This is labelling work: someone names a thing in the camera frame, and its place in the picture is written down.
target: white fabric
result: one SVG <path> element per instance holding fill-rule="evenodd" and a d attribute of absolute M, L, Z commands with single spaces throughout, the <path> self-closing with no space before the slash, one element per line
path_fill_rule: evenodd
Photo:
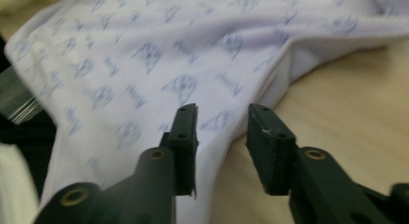
<path fill-rule="evenodd" d="M 39 211 L 30 171 L 14 145 L 0 143 L 0 223 L 31 224 Z"/>
<path fill-rule="evenodd" d="M 215 176 L 245 129 L 248 104 L 272 106 L 313 67 L 407 38 L 407 4 L 64 0 L 41 11 L 7 53 L 58 125 L 42 203 L 73 182 L 108 187 L 129 176 L 177 108 L 195 102 L 198 198 L 178 199 L 177 212 L 178 223 L 206 223 Z"/>

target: tabletop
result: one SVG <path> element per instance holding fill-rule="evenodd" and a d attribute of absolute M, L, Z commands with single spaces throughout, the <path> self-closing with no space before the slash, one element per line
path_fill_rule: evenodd
<path fill-rule="evenodd" d="M 0 10 L 8 39 L 31 15 L 57 0 Z M 360 51 L 295 81 L 274 111 L 300 147 L 329 152 L 354 182 L 389 194 L 409 182 L 409 41 Z M 216 180 L 210 223 L 293 223 L 288 198 L 263 193 L 246 137 L 236 139 Z"/>

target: brass screw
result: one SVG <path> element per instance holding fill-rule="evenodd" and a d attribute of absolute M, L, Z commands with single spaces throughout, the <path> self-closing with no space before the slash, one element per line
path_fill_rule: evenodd
<path fill-rule="evenodd" d="M 322 151 L 318 151 L 318 150 L 308 150 L 305 151 L 305 155 L 311 159 L 325 159 L 325 154 Z"/>
<path fill-rule="evenodd" d="M 72 207 L 85 201 L 90 193 L 83 187 L 74 188 L 64 194 L 60 200 L 60 204 L 65 207 Z"/>
<path fill-rule="evenodd" d="M 150 153 L 150 159 L 158 160 L 158 159 L 161 159 L 161 158 L 165 157 L 165 155 L 166 155 L 165 152 L 163 152 L 161 150 L 156 150 L 156 151 Z"/>

